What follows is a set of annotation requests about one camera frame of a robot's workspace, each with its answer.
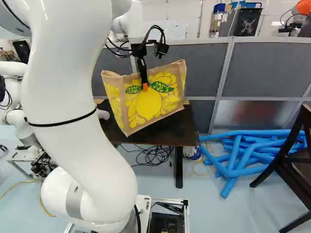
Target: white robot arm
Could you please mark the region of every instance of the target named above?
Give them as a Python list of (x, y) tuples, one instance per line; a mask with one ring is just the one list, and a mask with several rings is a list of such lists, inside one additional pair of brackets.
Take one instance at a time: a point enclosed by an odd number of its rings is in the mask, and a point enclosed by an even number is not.
[(53, 213), (105, 233), (120, 232), (128, 223), (137, 181), (94, 114), (91, 74), (113, 17), (129, 7), (128, 0), (0, 1), (15, 23), (13, 29), (3, 25), (7, 30), (31, 30), (23, 110), (60, 166), (45, 179), (42, 201)]

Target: trader joe's bag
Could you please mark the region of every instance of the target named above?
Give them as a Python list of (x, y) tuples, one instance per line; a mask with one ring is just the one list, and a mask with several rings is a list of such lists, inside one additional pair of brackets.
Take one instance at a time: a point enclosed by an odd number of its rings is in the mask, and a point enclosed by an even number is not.
[(116, 122), (127, 137), (184, 109), (186, 70), (185, 60), (148, 70), (148, 91), (142, 90), (139, 74), (102, 72)]

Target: yellow lemon illustration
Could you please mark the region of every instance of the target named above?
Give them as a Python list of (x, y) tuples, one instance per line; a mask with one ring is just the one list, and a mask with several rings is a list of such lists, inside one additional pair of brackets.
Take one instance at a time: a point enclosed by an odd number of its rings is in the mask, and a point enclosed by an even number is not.
[(177, 108), (178, 103), (179, 103), (179, 97), (167, 96), (163, 99), (162, 107), (165, 111), (171, 112)]
[(124, 85), (130, 128), (177, 108), (179, 97), (176, 80), (177, 77), (170, 72), (159, 72), (148, 76), (148, 91), (142, 91), (141, 80), (132, 80), (131, 84)]
[(141, 91), (137, 98), (136, 112), (143, 118), (151, 120), (161, 109), (161, 95), (148, 87), (148, 91)]
[(119, 88), (110, 85), (108, 83), (104, 83), (107, 96), (109, 98), (110, 106), (113, 111), (113, 115), (115, 116), (115, 120), (120, 127), (120, 129), (124, 129), (124, 123), (121, 119), (121, 100), (120, 100), (120, 90)]

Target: cubicle partition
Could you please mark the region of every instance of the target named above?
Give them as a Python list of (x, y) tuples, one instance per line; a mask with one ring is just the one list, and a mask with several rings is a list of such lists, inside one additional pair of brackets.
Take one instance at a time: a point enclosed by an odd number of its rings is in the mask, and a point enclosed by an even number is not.
[[(148, 47), (148, 68), (185, 59), (186, 99), (200, 133), (214, 129), (288, 128), (304, 101), (311, 103), (311, 39), (223, 37), (168, 42), (162, 59)], [(102, 70), (137, 71), (133, 57), (103, 49), (93, 72), (94, 99), (105, 99)]]

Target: black tabletop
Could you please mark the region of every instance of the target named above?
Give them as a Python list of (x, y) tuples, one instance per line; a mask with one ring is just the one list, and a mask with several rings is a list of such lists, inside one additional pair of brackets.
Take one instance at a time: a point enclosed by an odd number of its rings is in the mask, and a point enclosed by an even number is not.
[(189, 104), (184, 105), (184, 110), (159, 120), (128, 137), (126, 137), (118, 127), (108, 100), (104, 100), (102, 103), (98, 104), (97, 107), (110, 113), (110, 119), (100, 120), (100, 123), (104, 133), (113, 144), (197, 145), (198, 131)]

